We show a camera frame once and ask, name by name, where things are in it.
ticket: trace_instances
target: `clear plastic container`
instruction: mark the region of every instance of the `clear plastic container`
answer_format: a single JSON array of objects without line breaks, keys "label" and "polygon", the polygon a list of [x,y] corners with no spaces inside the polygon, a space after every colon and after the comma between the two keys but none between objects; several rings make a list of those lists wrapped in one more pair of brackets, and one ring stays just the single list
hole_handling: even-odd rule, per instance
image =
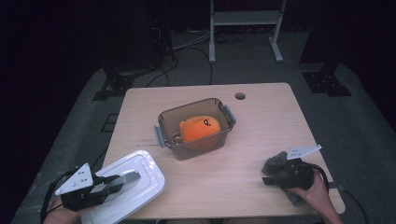
[{"label": "clear plastic container", "polygon": [[[220,132],[184,143],[179,123],[197,116],[215,118],[221,127]],[[158,117],[159,127],[155,127],[161,147],[169,147],[175,158],[184,161],[224,146],[227,133],[233,129],[236,120],[227,105],[219,99],[209,98],[188,105],[163,111]]]}]

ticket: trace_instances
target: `table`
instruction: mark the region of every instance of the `table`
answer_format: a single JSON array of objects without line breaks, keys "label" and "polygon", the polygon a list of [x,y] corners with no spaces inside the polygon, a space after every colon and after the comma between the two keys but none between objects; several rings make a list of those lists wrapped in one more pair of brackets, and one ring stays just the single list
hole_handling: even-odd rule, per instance
[{"label": "table", "polygon": [[[246,98],[238,100],[235,95]],[[215,97],[230,107],[236,124],[224,147],[186,161],[161,148],[154,126],[165,110]],[[166,179],[165,190],[132,214],[132,219],[199,217],[283,217],[315,214],[309,206],[294,207],[276,186],[265,186],[265,161],[290,147],[316,141],[287,83],[237,84],[130,89],[125,95],[104,167],[145,149]],[[303,158],[332,176],[320,151]],[[337,189],[330,196],[338,213],[345,205]]]}]

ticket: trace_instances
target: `human hand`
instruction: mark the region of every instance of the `human hand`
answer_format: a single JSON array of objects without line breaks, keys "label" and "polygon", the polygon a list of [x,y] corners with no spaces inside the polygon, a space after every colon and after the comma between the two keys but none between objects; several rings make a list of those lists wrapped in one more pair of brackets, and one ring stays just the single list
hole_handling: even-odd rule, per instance
[{"label": "human hand", "polygon": [[61,197],[56,196],[43,224],[73,224],[83,213],[90,209],[86,208],[77,212],[71,211],[63,207]]},{"label": "human hand", "polygon": [[300,188],[288,189],[299,195],[306,203],[311,205],[323,218],[326,224],[341,224],[343,221],[335,211],[329,192],[321,179],[320,172],[314,169],[314,183],[308,190]]}]

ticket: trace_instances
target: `white lid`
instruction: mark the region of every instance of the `white lid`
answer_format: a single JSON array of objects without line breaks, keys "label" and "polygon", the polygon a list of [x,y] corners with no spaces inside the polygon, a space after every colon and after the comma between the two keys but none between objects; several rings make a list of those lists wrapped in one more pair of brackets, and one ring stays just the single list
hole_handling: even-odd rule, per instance
[{"label": "white lid", "polygon": [[160,168],[145,150],[138,150],[106,168],[98,176],[124,175],[136,171],[141,179],[136,185],[125,184],[103,204],[81,216],[82,223],[118,223],[163,192],[165,179]]}]

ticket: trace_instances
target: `dark background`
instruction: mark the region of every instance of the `dark background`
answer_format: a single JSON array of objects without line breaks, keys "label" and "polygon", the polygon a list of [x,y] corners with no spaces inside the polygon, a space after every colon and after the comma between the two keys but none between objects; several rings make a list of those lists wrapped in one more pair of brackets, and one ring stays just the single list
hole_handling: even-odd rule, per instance
[{"label": "dark background", "polygon": [[[208,0],[168,3],[172,31],[208,29]],[[216,8],[278,6],[277,1],[265,3],[219,0]],[[0,4],[0,192],[2,218],[9,222],[91,75],[104,64],[158,64],[163,42],[153,44],[150,27],[163,29],[165,21],[159,0]],[[389,0],[289,0],[282,23],[287,32],[311,28],[301,63],[337,58],[358,75],[394,128],[395,11]]]}]

